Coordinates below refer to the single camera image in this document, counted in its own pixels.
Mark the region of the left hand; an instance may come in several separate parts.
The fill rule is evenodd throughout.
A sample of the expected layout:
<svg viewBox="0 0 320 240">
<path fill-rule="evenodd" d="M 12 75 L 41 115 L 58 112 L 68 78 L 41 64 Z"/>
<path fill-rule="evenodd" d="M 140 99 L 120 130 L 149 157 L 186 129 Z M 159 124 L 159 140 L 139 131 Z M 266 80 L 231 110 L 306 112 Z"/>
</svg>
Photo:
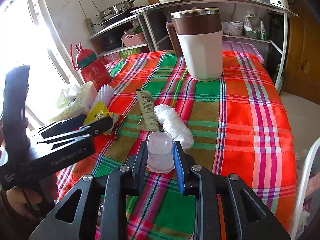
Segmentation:
<svg viewBox="0 0 320 240">
<path fill-rule="evenodd" d="M 57 180 L 52 180 L 49 183 L 45 183 L 44 188 L 49 190 L 51 196 L 54 200 L 57 198 Z M 23 190 L 19 187 L 13 187 L 9 191 L 6 192 L 7 200 L 10 206 L 16 211 L 18 214 L 22 216 L 30 215 L 26 205 L 30 202 L 31 205 L 36 205 L 42 202 L 42 197 L 33 190 L 26 189 L 25 195 L 23 194 Z"/>
</svg>

